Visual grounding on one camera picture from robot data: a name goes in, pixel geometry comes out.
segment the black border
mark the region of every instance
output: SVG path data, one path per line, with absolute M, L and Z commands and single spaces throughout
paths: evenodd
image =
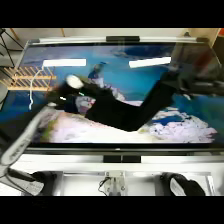
M 27 48 L 35 47 L 60 47 L 60 46 L 114 46 L 114 45 L 175 45 L 176 42 L 136 42 L 136 41 L 110 41 L 93 43 L 54 43 L 37 44 L 29 43 Z M 200 42 L 189 43 L 194 45 L 207 45 Z M 31 143 L 27 153 L 37 154 L 147 154 L 152 152 L 223 152 L 223 144 L 214 143 L 152 143 L 152 144 L 126 144 L 126 143 Z

